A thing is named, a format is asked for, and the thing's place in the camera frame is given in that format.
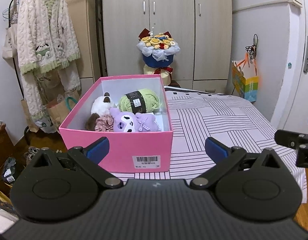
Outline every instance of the purple plush toy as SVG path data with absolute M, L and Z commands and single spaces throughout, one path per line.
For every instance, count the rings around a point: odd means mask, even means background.
M 153 114 L 120 112 L 118 108 L 110 108 L 109 113 L 114 118 L 114 132 L 157 132 L 158 124 Z

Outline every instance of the green yarn ball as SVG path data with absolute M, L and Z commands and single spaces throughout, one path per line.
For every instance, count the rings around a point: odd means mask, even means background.
M 158 96 L 150 89 L 140 89 L 138 90 L 145 101 L 146 105 L 146 113 L 151 113 L 161 107 Z M 132 106 L 130 105 L 130 101 L 126 95 L 121 97 L 119 100 L 118 108 L 121 112 L 133 112 Z

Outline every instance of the teal bag handle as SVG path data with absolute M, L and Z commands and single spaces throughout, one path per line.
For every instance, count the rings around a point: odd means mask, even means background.
M 77 105 L 77 101 L 76 101 L 75 98 L 67 97 L 65 100 L 66 100 L 66 106 L 67 106 L 67 108 L 69 109 L 69 111 L 73 110 L 73 109 L 71 109 L 71 107 L 69 106 L 69 100 L 73 101 L 73 102 Z

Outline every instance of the purple bow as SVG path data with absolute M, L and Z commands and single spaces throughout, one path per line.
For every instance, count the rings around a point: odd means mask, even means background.
M 147 120 L 147 117 L 144 117 L 142 120 L 140 120 L 139 118 L 137 119 L 137 121 L 140 124 L 138 131 L 142 132 L 143 128 L 147 131 L 150 131 L 150 128 L 144 124 L 146 120 Z

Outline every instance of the black ribbed surface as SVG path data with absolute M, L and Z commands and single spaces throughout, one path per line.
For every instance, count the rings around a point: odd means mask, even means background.
M 292 220 L 254 224 L 222 211 L 184 180 L 135 180 L 107 190 L 87 213 L 59 224 L 20 220 L 7 240 L 294 240 L 308 233 Z

